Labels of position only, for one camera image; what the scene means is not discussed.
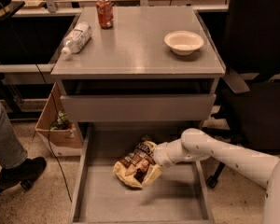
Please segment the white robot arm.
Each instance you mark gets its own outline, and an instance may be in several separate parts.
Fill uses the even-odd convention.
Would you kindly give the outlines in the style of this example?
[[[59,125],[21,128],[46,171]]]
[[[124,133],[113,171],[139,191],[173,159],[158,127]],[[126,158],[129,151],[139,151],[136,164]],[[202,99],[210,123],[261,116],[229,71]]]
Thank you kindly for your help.
[[[161,170],[208,157],[223,162],[266,189],[262,224],[280,224],[279,157],[216,140],[194,128],[186,129],[179,139],[156,145],[152,151],[152,158]]]

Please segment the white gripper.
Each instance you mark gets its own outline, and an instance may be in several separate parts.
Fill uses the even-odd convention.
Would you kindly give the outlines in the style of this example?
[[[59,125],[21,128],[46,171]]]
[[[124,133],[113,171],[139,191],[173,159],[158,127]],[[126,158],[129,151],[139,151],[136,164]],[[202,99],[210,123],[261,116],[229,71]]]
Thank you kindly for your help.
[[[156,165],[150,165],[145,175],[143,186],[151,185],[166,169],[180,162],[190,162],[190,154],[183,147],[181,140],[158,144],[153,153]]]

